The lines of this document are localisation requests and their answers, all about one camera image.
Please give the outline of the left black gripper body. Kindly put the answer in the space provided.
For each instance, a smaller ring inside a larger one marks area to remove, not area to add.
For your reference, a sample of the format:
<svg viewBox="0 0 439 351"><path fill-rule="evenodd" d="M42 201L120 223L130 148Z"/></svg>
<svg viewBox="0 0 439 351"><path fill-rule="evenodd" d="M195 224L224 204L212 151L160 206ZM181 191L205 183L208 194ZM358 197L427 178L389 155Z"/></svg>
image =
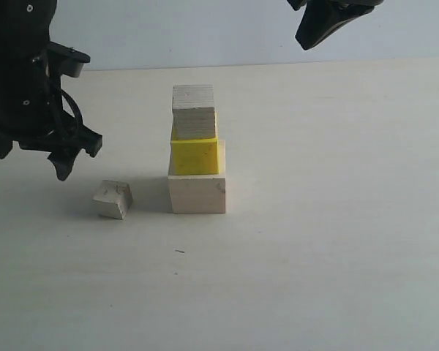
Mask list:
<svg viewBox="0 0 439 351"><path fill-rule="evenodd" d="M75 100L52 75L47 47L21 58L0 45L0 159L19 142L23 148L51 152L58 147L82 149L84 126Z"/></svg>

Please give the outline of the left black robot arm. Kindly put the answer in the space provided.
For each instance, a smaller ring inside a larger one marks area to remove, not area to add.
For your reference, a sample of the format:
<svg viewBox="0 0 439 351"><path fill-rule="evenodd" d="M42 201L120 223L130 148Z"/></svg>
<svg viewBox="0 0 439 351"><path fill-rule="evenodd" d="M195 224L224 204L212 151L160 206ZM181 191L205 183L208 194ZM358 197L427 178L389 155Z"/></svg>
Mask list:
<svg viewBox="0 0 439 351"><path fill-rule="evenodd" d="M81 151L95 157L102 135L83 123L61 78L77 78L90 57L50 38L56 1L0 1L0 159L17 143L48 153L65 181Z"/></svg>

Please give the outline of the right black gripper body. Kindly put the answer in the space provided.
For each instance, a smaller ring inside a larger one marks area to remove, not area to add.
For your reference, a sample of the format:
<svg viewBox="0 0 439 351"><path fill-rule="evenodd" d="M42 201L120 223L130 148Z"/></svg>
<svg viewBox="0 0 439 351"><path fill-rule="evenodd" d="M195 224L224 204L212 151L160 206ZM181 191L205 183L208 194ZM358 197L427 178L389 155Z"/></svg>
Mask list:
<svg viewBox="0 0 439 351"><path fill-rule="evenodd" d="M305 7L310 14L349 13L366 15L381 5L384 0L287 0L287 3L298 11Z"/></svg>

